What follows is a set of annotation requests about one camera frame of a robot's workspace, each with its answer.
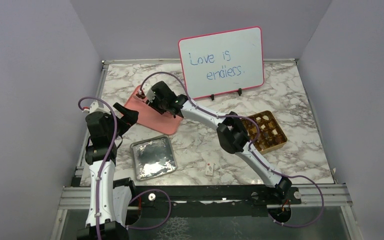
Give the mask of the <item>pink plastic tray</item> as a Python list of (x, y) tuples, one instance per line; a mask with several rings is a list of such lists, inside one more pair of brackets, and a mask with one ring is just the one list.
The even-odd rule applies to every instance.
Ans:
[(145, 99), (140, 99), (136, 96), (140, 87), (137, 86), (130, 95), (124, 107), (129, 110), (138, 112), (137, 124), (155, 130), (162, 134), (173, 135), (178, 130), (183, 118), (174, 118), (168, 112), (163, 114), (158, 113), (153, 108), (145, 104)]

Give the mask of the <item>silver tin lid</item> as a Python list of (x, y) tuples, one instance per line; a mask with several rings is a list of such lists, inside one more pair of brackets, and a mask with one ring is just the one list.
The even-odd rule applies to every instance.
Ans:
[(177, 163), (168, 135), (160, 135), (130, 145), (135, 178), (146, 181), (173, 173)]

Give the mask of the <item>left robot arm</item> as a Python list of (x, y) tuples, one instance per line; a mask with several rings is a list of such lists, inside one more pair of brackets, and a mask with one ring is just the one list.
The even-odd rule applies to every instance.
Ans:
[(137, 200), (134, 181), (114, 180), (118, 147), (122, 137), (138, 120), (139, 113), (115, 103), (111, 110), (94, 101), (83, 111), (89, 131), (84, 159), (91, 178), (90, 203), (85, 227), (78, 240), (127, 240), (128, 208)]

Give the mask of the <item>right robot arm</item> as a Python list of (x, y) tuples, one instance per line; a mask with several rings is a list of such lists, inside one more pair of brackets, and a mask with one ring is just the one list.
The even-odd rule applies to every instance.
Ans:
[(241, 119), (255, 122), (239, 116), (235, 112), (219, 113), (201, 107), (185, 94), (175, 94), (169, 86), (159, 81), (145, 94), (146, 104), (160, 114), (170, 113), (173, 117), (182, 117), (197, 121), (216, 131), (220, 147), (227, 153), (244, 160), (269, 187), (269, 199), (280, 204), (289, 196), (292, 182), (287, 176), (276, 170), (254, 146)]

